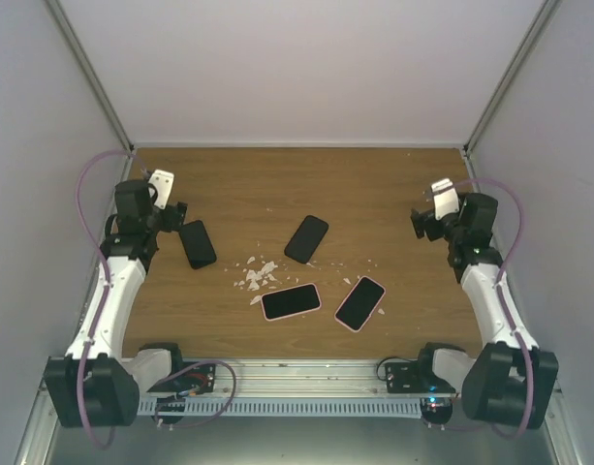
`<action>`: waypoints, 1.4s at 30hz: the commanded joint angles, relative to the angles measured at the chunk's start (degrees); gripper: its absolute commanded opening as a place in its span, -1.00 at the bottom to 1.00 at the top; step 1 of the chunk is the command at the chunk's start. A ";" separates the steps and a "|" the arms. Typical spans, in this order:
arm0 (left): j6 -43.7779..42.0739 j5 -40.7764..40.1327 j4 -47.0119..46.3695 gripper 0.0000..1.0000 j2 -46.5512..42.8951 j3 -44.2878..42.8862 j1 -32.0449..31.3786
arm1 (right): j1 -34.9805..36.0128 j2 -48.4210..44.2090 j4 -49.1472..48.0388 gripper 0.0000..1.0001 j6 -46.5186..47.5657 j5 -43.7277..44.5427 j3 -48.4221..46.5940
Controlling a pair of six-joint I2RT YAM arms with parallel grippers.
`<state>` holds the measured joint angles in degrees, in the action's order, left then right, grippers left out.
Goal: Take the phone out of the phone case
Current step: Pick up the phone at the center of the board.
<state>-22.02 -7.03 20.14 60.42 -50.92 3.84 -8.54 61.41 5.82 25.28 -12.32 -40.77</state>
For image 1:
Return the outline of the black phone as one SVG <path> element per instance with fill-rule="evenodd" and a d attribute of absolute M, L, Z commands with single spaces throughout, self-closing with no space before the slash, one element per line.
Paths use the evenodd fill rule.
<path fill-rule="evenodd" d="M 203 221 L 183 225 L 179 237 L 192 269 L 201 269 L 216 262 L 217 256 Z"/>

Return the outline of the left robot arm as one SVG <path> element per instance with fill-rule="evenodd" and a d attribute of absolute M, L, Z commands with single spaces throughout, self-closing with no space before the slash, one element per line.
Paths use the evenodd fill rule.
<path fill-rule="evenodd" d="M 150 344 L 123 358 L 126 327 L 158 250 L 157 236 L 179 231 L 186 215 L 185 203 L 169 202 L 173 182 L 172 173 L 155 170 L 115 187 L 94 294 L 66 354 L 50 358 L 44 374 L 64 427 L 128 426 L 141 396 L 156 384 L 174 391 L 185 383 L 186 368 L 173 359 L 173 343 Z"/>

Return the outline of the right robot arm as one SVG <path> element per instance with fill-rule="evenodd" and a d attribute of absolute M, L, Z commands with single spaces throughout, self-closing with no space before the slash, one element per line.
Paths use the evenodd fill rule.
<path fill-rule="evenodd" d="M 483 348 L 469 357 L 456 346 L 428 343 L 415 370 L 417 384 L 436 392 L 446 384 L 461 397 L 469 419 L 517 432 L 542 426 L 559 362 L 527 330 L 508 286 L 504 261 L 492 246 L 497 199 L 458 193 L 448 187 L 431 193 L 433 207 L 413 210 L 417 237 L 448 244 L 448 263 L 474 310 Z"/>

